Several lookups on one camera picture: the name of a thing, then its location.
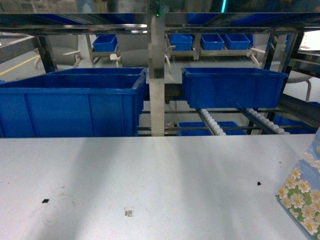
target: tissue box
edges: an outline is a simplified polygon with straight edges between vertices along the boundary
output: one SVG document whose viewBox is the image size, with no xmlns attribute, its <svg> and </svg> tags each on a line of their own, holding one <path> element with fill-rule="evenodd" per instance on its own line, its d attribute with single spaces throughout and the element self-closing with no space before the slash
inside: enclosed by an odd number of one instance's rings
<svg viewBox="0 0 320 240">
<path fill-rule="evenodd" d="M 276 198 L 310 235 L 320 239 L 320 129 Z"/>
</svg>

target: yellow floor line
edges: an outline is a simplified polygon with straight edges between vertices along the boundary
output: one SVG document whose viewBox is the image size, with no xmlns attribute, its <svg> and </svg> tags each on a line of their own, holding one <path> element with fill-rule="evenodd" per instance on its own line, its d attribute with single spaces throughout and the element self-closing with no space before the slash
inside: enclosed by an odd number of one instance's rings
<svg viewBox="0 0 320 240">
<path fill-rule="evenodd" d="M 8 73 L 8 72 L 10 72 L 10 71 L 12 71 L 13 69 L 16 69 L 16 68 L 18 68 L 18 67 L 22 66 L 23 64 L 26 64 L 26 63 L 28 63 L 28 62 L 30 62 L 30 61 L 32 61 L 32 60 L 34 60 L 34 59 L 38 58 L 38 57 L 39 57 L 39 55 L 34 56 L 34 57 L 32 57 L 32 58 L 29 58 L 28 60 L 25 60 L 25 61 L 24 61 L 24 62 L 22 62 L 22 63 L 19 63 L 18 65 L 15 65 L 15 66 L 13 66 L 13 67 L 9 68 L 8 70 L 5 70 L 5 71 L 3 71 L 3 72 L 0 72 L 0 76 L 1 76 L 1 75 L 3 75 L 3 74 Z"/>
</svg>

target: small sticker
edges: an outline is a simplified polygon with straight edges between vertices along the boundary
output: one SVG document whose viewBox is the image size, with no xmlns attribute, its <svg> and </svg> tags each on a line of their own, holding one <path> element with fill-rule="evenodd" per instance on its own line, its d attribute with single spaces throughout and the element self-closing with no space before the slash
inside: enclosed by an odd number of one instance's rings
<svg viewBox="0 0 320 240">
<path fill-rule="evenodd" d="M 133 217 L 134 212 L 135 212 L 135 209 L 133 206 L 124 208 L 124 215 L 127 217 Z"/>
</svg>

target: blue plastic bin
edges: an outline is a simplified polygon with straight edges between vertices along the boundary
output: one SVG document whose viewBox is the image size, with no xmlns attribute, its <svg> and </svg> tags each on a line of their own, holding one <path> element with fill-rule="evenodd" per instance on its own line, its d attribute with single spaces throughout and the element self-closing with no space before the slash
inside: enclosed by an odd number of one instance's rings
<svg viewBox="0 0 320 240">
<path fill-rule="evenodd" d="M 223 34 L 221 37 L 229 50 L 245 50 L 250 44 L 250 40 L 244 34 Z"/>
<path fill-rule="evenodd" d="M 143 67 L 115 67 L 115 68 L 70 68 L 67 70 L 54 71 L 48 74 L 53 75 L 86 75 L 86 74 L 96 74 L 96 75 L 144 75 L 146 78 L 147 69 Z M 138 94 L 138 113 L 142 114 L 144 109 L 144 97 L 146 92 L 146 85 L 143 85 L 139 89 Z"/>
<path fill-rule="evenodd" d="M 191 108 L 275 108 L 285 73 L 258 68 L 182 68 Z"/>
<path fill-rule="evenodd" d="M 104 74 L 104 75 L 146 75 L 147 69 L 143 67 L 113 67 L 113 68 L 70 68 L 54 71 L 48 74 Z"/>
<path fill-rule="evenodd" d="M 93 42 L 95 52 L 113 52 L 118 44 L 114 34 L 99 35 Z"/>
<path fill-rule="evenodd" d="M 218 121 L 220 127 L 238 127 L 234 121 Z M 205 124 L 202 121 L 199 122 L 178 122 L 178 127 L 204 127 Z M 242 130 L 225 130 L 227 135 L 246 135 Z M 208 130 L 180 130 L 177 132 L 178 136 L 210 136 Z"/>
<path fill-rule="evenodd" d="M 144 75 L 46 74 L 0 84 L 0 137 L 137 134 Z"/>
<path fill-rule="evenodd" d="M 188 34 L 169 34 L 170 44 L 175 45 L 173 51 L 190 51 L 192 36 Z"/>
<path fill-rule="evenodd" d="M 309 103 L 320 107 L 319 102 L 310 101 Z M 282 117 L 279 114 L 274 115 L 273 122 L 279 126 L 308 126 L 303 121 L 291 120 L 291 119 Z M 315 128 L 315 129 L 286 129 L 285 131 L 291 134 L 315 134 L 317 130 L 318 129 Z"/>
<path fill-rule="evenodd" d="M 218 34 L 203 34 L 201 37 L 201 47 L 203 50 L 221 50 L 225 42 Z"/>
</svg>

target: white tabletop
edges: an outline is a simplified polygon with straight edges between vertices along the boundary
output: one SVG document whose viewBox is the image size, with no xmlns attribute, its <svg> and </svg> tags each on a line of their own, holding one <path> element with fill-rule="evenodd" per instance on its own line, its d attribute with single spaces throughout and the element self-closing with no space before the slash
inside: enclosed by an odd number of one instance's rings
<svg viewBox="0 0 320 240">
<path fill-rule="evenodd" d="M 306 239 L 275 194 L 313 138 L 0 139 L 0 239 Z"/>
</svg>

